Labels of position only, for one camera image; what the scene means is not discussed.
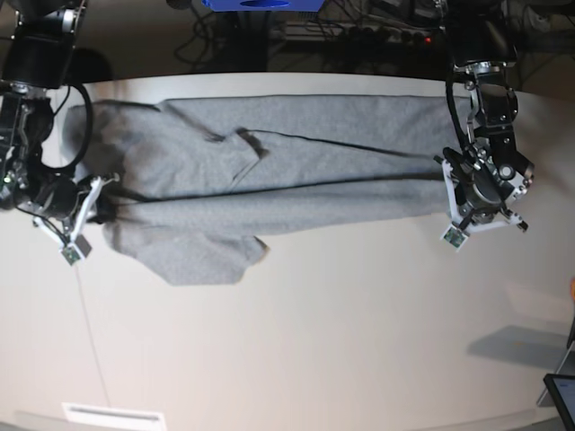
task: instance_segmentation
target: gray cloth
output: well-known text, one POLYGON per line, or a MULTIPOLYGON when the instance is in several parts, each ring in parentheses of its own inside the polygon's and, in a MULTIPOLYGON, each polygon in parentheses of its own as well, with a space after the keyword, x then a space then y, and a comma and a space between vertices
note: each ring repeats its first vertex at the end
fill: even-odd
MULTIPOLYGON (((105 237, 173 285, 237 282, 266 252, 257 234, 447 210, 432 161, 456 143, 443 98, 109 101, 96 103, 94 113, 84 173, 119 172, 123 188, 150 199, 120 205, 105 237)), ((82 107, 69 111, 66 147, 81 141, 84 119, 82 107)))

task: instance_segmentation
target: white table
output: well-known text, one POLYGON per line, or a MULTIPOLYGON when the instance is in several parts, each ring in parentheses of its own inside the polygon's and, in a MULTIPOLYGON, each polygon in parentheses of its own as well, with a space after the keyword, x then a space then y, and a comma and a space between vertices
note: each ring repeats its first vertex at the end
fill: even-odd
MULTIPOLYGON (((357 75, 197 75, 96 84, 91 92, 155 103, 442 96, 444 85, 357 75)), ((270 254, 237 286, 171 287, 110 251, 100 228, 89 226, 94 251, 76 283, 54 245, 9 215, 10 224, 0 225, 11 244, 0 254, 9 281, 0 287, 0 387, 8 384, 16 396, 5 397, 6 407, 0 390, 0 418, 16 409, 61 417, 61 401, 108 400, 162 411, 170 431, 496 431, 553 416, 535 401, 572 318, 575 104, 528 94, 519 101, 517 140, 537 171, 517 209, 531 229, 478 235, 459 254, 438 239, 447 216, 430 215, 264 237, 270 254), (34 354, 50 366, 31 378, 34 354)))

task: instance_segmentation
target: blue object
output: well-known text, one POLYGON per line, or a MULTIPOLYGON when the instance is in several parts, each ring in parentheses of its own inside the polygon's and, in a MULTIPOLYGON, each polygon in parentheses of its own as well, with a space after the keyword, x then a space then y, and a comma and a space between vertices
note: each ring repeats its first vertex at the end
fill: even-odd
POLYGON ((202 0, 214 12, 299 11, 317 12, 323 0, 202 0))

